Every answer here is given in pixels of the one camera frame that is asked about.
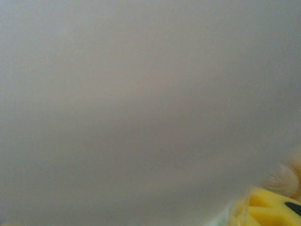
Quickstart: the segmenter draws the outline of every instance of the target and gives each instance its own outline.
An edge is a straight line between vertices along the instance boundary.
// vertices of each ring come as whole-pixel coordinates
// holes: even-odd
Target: yellow toy
[[[255,188],[232,210],[230,226],[301,226],[301,203],[276,193]]]

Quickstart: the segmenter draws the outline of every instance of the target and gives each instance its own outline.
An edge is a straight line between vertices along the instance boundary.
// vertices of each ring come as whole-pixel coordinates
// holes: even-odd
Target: black mark
[[[301,206],[292,202],[286,202],[285,205],[301,217]]]

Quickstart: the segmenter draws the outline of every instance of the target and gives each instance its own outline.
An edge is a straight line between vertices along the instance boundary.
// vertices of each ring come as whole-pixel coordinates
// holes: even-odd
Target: white wall
[[[200,225],[300,142],[298,0],[0,10],[0,195],[22,222]]]

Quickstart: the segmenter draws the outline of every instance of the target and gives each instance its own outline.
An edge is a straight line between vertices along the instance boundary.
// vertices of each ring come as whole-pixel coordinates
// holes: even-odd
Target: yellow plastic
[[[230,226],[301,226],[301,217],[287,207],[286,202],[301,205],[291,198],[255,188],[250,194],[246,215],[237,216],[235,225],[235,221],[230,220]]]

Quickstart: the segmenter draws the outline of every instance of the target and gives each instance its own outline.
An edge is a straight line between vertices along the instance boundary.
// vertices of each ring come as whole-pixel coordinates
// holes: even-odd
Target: gray surface
[[[201,225],[300,142],[291,1],[2,1],[0,192],[31,225]]]

